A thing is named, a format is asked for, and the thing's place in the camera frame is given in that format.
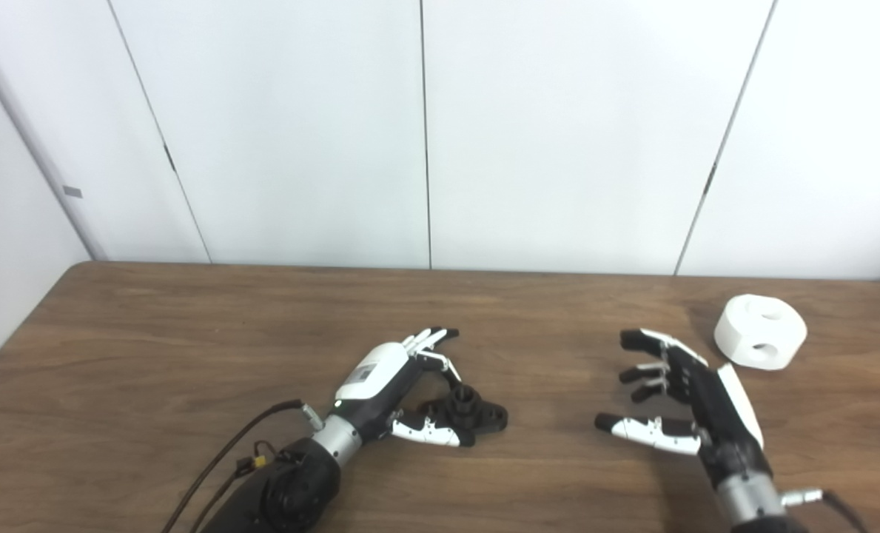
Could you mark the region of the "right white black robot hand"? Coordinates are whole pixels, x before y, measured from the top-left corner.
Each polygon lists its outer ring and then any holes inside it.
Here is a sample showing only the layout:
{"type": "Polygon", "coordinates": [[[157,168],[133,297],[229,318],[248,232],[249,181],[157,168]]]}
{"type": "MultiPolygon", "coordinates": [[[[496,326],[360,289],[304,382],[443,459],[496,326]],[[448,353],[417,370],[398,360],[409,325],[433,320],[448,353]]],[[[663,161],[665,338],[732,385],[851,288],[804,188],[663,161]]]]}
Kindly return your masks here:
{"type": "Polygon", "coordinates": [[[734,476],[773,477],[761,426],[730,364],[713,368],[684,342],[655,330],[624,329],[619,340],[626,351],[656,358],[620,372],[623,384],[640,382],[632,402],[666,395],[689,407],[691,419],[599,412],[597,429],[649,448],[696,456],[713,488],[734,476]]]}

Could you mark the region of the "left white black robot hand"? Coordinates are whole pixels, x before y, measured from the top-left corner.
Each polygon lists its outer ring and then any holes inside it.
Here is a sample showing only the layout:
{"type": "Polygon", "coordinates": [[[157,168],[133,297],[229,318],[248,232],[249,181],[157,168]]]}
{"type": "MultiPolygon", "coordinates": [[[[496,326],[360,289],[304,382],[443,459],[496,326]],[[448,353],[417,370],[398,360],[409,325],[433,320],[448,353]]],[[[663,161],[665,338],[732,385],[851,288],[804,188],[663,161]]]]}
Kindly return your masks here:
{"type": "Polygon", "coordinates": [[[456,329],[436,326],[376,346],[336,391],[330,415],[349,424],[349,435],[361,445],[397,436],[438,446],[474,446],[472,432],[455,429],[436,415],[401,409],[402,400],[427,372],[442,375],[451,389],[463,385],[453,361],[436,350],[457,336],[456,329]]]}

